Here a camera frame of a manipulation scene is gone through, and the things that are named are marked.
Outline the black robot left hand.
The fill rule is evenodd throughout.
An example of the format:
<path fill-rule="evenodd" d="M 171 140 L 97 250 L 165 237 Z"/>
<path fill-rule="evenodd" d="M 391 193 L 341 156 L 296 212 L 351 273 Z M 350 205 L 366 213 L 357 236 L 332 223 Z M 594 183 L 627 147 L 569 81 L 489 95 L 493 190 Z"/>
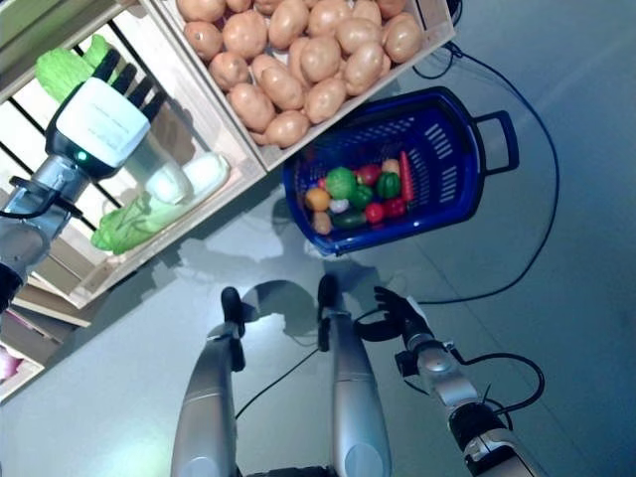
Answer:
<path fill-rule="evenodd" d="M 150 130 L 167 94 L 150 78 L 132 82 L 136 66 L 115 71 L 120 53 L 110 49 L 94 72 L 62 102 L 46 129 L 45 150 L 98 182 L 114 176 Z"/>

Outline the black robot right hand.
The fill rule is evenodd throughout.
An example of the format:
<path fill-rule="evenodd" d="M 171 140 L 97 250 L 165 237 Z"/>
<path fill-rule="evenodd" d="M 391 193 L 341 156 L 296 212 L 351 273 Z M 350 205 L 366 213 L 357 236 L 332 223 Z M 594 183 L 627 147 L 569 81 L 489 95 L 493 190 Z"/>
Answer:
<path fill-rule="evenodd" d="M 378 343 L 402 337 L 409 349 L 409 343 L 415 337 L 433 337 L 426 319 L 420 314 L 416 304 L 412 305 L 405 297 L 381 286 L 374 287 L 374 294 L 378 310 L 383 313 L 384 319 L 373 323 L 356 320 L 354 331 L 360 338 Z"/>

